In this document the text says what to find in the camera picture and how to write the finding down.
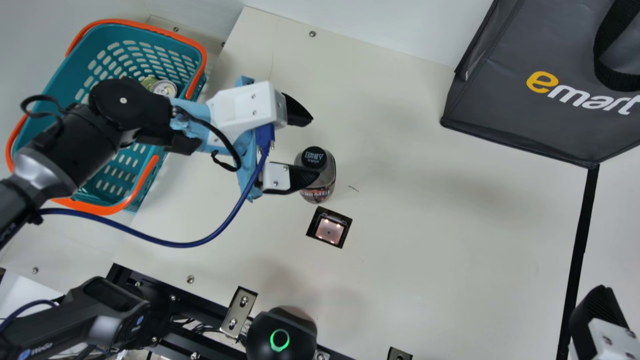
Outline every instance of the bottle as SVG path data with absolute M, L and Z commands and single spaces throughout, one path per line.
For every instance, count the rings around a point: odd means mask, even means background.
M 333 155 L 321 147 L 311 146 L 296 156 L 294 164 L 320 171 L 320 176 L 311 185 L 300 190 L 300 195 L 312 204 L 320 204 L 329 199 L 335 188 Z

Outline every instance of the gray shopping bag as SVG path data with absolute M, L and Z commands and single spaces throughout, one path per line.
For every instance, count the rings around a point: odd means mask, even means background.
M 640 0 L 494 0 L 441 124 L 595 168 L 640 143 Z

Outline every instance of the white table surface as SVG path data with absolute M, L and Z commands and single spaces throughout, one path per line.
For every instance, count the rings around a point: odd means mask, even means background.
M 211 88 L 241 74 L 270 79 L 315 116 L 279 131 L 269 158 L 333 152 L 337 185 L 323 206 L 353 219 L 344 248 L 305 236 L 316 207 L 294 194 L 245 204 L 202 247 L 131 238 L 113 261 L 222 304 L 252 289 L 254 316 L 298 306 L 320 344 L 357 359 L 389 346 L 416 359 L 555 356 L 584 169 L 442 128 L 449 67 L 251 8 Z M 174 155 L 132 225 L 199 239 L 239 192 L 210 157 Z

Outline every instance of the bag strap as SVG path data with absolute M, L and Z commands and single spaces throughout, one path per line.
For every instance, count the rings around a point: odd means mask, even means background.
M 611 90 L 633 92 L 640 90 L 640 74 L 625 74 L 606 66 L 600 57 L 631 25 L 640 12 L 640 0 L 615 0 L 598 28 L 593 42 L 593 65 L 596 77 Z
M 569 343 L 571 342 L 570 321 L 573 310 L 578 300 L 578 287 L 580 285 L 580 274 L 582 273 L 582 260 L 587 249 L 587 239 L 589 238 L 589 227 L 591 226 L 591 212 L 593 202 L 596 197 L 596 186 L 598 184 L 598 173 L 600 165 L 589 169 L 587 181 L 584 183 L 584 193 L 582 195 L 582 207 L 578 218 L 578 228 L 575 232 L 575 242 L 573 243 L 573 254 L 569 267 L 569 280 L 564 294 L 564 310 L 562 322 L 560 324 L 560 338 L 558 340 L 558 350 L 556 360 L 567 360 L 569 356 Z

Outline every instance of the black pole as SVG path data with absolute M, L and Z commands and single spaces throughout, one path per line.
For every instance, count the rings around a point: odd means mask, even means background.
M 580 285 L 580 273 L 582 272 L 582 260 L 587 247 L 589 237 L 589 226 L 591 225 L 591 211 L 596 195 L 596 185 L 598 184 L 598 171 L 600 165 L 589 169 L 587 181 L 584 185 L 584 195 L 582 196 L 582 209 L 578 219 L 578 229 L 575 232 L 575 243 L 573 244 L 573 256 L 571 267 L 569 268 L 569 280 L 566 285 L 566 295 L 564 296 L 564 311 L 562 314 L 562 324 L 560 325 L 560 339 L 558 341 L 558 351 L 556 360 L 566 360 L 569 355 L 569 319 L 575 309 L 578 297 L 578 286 Z

